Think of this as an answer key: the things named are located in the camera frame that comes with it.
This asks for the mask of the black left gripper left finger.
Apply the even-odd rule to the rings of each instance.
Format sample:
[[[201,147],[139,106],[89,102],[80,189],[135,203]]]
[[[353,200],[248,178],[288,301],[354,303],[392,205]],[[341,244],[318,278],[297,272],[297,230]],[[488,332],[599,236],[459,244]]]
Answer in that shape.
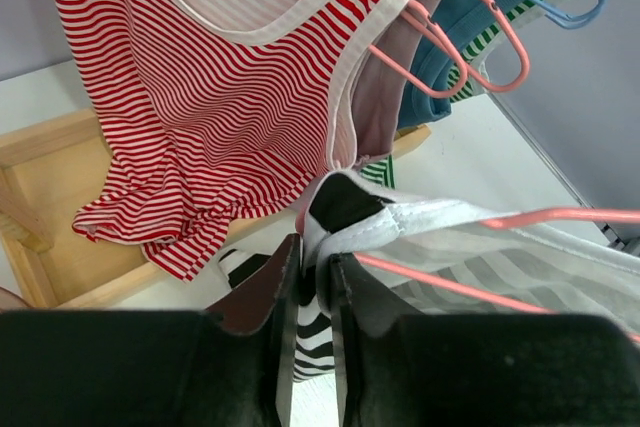
[[[201,311],[1,316],[5,426],[285,426],[301,240]]]

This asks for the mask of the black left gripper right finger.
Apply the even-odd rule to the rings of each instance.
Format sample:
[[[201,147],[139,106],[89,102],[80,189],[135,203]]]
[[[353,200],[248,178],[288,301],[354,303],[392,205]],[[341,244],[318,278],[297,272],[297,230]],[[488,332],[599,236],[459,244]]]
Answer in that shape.
[[[635,426],[639,352],[585,315],[427,315],[329,261],[343,426]]]

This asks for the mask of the black white striped tank top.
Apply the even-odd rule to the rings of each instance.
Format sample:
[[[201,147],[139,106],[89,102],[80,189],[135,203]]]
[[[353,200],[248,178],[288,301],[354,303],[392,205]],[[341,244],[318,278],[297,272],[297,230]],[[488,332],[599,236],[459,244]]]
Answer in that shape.
[[[294,378],[334,369],[320,271],[334,254],[365,252],[441,279],[554,312],[604,316],[639,329],[639,260],[548,225],[496,230],[492,211],[459,199],[405,195],[350,171],[315,185],[303,238]]]

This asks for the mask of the red white striped tank top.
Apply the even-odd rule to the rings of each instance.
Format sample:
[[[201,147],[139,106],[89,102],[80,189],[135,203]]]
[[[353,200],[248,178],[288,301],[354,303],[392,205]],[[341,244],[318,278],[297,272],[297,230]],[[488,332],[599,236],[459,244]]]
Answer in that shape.
[[[355,77],[408,1],[55,0],[112,153],[73,231],[193,279],[231,222],[355,163]]]

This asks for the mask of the green white striped tank top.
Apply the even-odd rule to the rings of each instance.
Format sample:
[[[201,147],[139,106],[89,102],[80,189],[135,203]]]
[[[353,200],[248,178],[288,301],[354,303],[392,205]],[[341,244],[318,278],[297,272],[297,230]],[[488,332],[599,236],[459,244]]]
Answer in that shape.
[[[530,0],[523,0],[520,4],[506,13],[506,17],[514,30],[526,26],[534,20],[541,18],[543,15],[544,14],[541,9],[536,7]],[[502,32],[498,23],[494,22],[491,26],[478,34],[478,36],[476,36],[473,41],[465,47],[462,51],[462,57],[488,80],[489,76],[485,66],[486,58],[500,44],[505,42],[506,39],[506,34]],[[452,87],[455,83],[454,80],[457,81],[458,78],[458,67],[452,66],[446,77],[447,86]],[[488,90],[477,80],[469,77],[465,85],[454,96],[450,97],[449,100],[452,103],[455,103],[487,92]],[[360,175],[366,180],[378,185],[390,187],[392,189],[395,188],[393,160],[391,155],[377,162],[371,162],[368,165],[365,165],[360,169]]]

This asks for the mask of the dusty pink tank top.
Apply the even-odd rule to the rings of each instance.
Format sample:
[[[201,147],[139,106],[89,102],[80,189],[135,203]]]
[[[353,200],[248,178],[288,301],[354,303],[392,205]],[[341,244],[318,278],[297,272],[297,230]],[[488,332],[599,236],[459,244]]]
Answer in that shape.
[[[441,0],[417,0],[434,13]],[[403,68],[411,66],[422,34],[405,20],[394,20],[376,46]],[[357,138],[355,165],[360,167],[391,153],[405,79],[380,59],[369,55],[360,68],[352,96]]]

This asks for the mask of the blue tank top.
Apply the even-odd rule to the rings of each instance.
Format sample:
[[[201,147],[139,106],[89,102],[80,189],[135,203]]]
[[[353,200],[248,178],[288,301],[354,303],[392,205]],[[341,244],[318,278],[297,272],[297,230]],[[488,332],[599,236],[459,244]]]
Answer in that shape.
[[[524,0],[495,0],[503,12],[508,12]],[[480,0],[441,0],[433,20],[447,34],[459,50],[466,48],[475,37],[493,22],[494,17]],[[410,72],[435,90],[446,87],[453,61],[429,40],[422,39],[410,67]],[[451,113],[448,99],[434,99],[410,83],[404,87],[398,114],[398,127],[407,128],[435,122]]]

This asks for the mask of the pink plastic basket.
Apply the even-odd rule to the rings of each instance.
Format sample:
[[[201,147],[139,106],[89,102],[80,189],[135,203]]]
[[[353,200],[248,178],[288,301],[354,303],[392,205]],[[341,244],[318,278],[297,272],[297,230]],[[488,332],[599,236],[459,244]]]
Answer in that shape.
[[[23,309],[30,309],[29,304],[13,292],[0,288],[0,312]]]

